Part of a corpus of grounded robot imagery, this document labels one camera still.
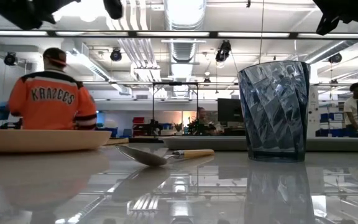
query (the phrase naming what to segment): wooden tray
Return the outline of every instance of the wooden tray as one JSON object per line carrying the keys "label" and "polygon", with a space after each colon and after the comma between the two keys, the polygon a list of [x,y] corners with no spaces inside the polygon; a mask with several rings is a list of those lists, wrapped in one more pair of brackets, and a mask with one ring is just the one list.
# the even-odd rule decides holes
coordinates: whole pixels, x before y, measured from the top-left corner
{"label": "wooden tray", "polygon": [[0,152],[62,152],[99,149],[110,131],[0,130]]}

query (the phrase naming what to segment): table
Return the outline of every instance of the table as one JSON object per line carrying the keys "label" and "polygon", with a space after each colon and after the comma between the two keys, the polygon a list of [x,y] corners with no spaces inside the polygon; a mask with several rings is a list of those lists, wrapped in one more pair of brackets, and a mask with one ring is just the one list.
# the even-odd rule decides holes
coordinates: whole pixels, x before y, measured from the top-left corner
{"label": "table", "polygon": [[[163,144],[130,144],[164,155]],[[358,154],[307,153],[305,163],[246,152],[147,168],[112,146],[0,156],[2,223],[358,223]]]}

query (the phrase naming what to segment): fluorescent light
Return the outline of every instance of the fluorescent light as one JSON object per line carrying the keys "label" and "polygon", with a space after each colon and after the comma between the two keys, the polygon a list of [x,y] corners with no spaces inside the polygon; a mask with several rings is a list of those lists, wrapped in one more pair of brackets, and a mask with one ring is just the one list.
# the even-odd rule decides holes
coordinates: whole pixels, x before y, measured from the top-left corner
{"label": "fluorescent light", "polygon": [[21,30],[0,30],[1,36],[15,36],[15,35],[22,35],[22,36],[48,36],[46,31],[21,31]]}
{"label": "fluorescent light", "polygon": [[207,37],[209,32],[183,32],[183,31],[171,31],[171,32],[137,32],[139,37],[153,36],[153,37]]}
{"label": "fluorescent light", "polygon": [[218,32],[218,37],[289,37],[290,33],[273,32]]}
{"label": "fluorescent light", "polygon": [[183,44],[205,44],[205,40],[161,40],[161,43],[167,44],[167,43],[183,43]]}
{"label": "fluorescent light", "polygon": [[117,84],[121,85],[151,85],[152,82],[117,82]]}
{"label": "fluorescent light", "polygon": [[109,82],[82,82],[85,85],[102,85],[102,84],[109,84]]}
{"label": "fluorescent light", "polygon": [[108,36],[128,36],[128,32],[123,31],[106,31],[106,32],[98,32],[98,31],[81,31],[81,32],[75,32],[75,31],[57,31],[57,35],[64,36],[64,37],[74,37],[74,36],[82,36],[82,37],[91,37],[95,35],[105,35]]}
{"label": "fluorescent light", "polygon": [[209,86],[214,86],[214,85],[236,85],[237,83],[223,83],[223,82],[210,82],[210,83],[198,83],[200,85],[209,85]]}
{"label": "fluorescent light", "polygon": [[326,34],[324,36],[319,34],[298,34],[299,38],[338,38],[338,39],[356,39],[358,34]]}

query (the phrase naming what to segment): blue chair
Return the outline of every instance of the blue chair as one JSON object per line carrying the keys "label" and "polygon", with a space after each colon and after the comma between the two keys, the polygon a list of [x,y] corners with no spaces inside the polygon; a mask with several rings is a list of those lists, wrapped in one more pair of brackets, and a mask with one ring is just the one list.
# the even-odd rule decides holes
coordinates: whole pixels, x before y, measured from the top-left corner
{"label": "blue chair", "polygon": [[120,138],[131,138],[132,137],[132,129],[126,128],[122,132],[122,136]]}

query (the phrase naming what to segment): air duct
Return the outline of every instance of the air duct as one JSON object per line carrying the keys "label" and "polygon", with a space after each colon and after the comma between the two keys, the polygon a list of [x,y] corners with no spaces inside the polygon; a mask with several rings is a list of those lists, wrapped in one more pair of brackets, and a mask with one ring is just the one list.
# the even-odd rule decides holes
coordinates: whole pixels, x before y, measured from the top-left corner
{"label": "air duct", "polygon": [[351,47],[358,43],[358,40],[343,40],[343,41],[332,41],[329,44],[325,45],[324,47],[321,47],[320,49],[316,50],[315,52],[307,55],[305,58],[303,58],[302,61],[314,64],[317,62],[320,62],[326,58],[329,58],[340,51]]}
{"label": "air duct", "polygon": [[[206,0],[164,0],[165,22],[167,30],[201,30],[203,27]],[[170,43],[171,60],[179,64],[171,65],[172,76],[189,78],[193,71],[196,44]]]}

